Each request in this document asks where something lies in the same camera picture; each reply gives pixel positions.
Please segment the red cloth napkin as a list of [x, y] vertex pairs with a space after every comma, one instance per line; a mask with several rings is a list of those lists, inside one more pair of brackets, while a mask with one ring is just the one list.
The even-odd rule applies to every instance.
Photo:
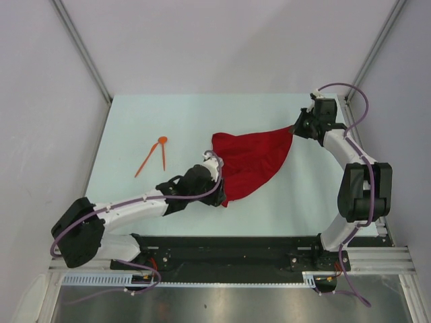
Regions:
[[249, 196], [270, 181], [283, 166], [292, 142], [290, 127], [244, 135], [213, 134], [213, 151], [224, 163], [226, 200], [222, 206]]

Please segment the orange plastic spoon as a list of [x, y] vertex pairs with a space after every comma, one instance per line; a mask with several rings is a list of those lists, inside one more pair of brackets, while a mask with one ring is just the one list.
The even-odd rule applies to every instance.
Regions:
[[158, 144], [161, 145], [162, 149], [162, 166], [163, 170], [166, 170], [166, 150], [165, 145], [168, 142], [168, 138], [166, 136], [161, 136], [158, 138]]

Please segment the orange plastic knife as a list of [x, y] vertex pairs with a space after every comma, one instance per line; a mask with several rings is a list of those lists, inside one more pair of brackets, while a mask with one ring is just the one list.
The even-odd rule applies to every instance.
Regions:
[[146, 158], [144, 159], [144, 161], [141, 163], [140, 167], [138, 168], [138, 170], [136, 171], [134, 178], [138, 177], [138, 175], [141, 173], [142, 169], [144, 168], [144, 166], [146, 165], [147, 161], [149, 160], [149, 158], [151, 157], [152, 153], [156, 150], [157, 146], [159, 145], [159, 143], [154, 143], [148, 153], [148, 155], [146, 156]]

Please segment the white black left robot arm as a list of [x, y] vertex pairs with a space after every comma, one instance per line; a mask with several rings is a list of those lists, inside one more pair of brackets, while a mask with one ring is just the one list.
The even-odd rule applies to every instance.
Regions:
[[97, 205], [82, 197], [52, 227], [50, 254], [62, 258], [67, 268], [109, 260], [114, 270], [127, 266], [140, 269], [151, 257], [144, 238], [135, 233], [116, 235], [114, 230], [183, 211], [193, 202], [218, 207], [225, 199], [222, 168], [212, 159], [131, 200]]

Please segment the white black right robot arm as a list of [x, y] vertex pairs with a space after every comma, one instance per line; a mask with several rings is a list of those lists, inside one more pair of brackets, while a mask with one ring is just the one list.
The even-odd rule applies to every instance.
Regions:
[[292, 134], [317, 141], [338, 162], [343, 177], [337, 195], [336, 215], [320, 234], [321, 247], [310, 255], [312, 265], [328, 269], [335, 262], [333, 252], [346, 246], [361, 229], [391, 208], [393, 169], [390, 164], [370, 157], [337, 122], [337, 102], [321, 94], [311, 94], [312, 104], [300, 109]]

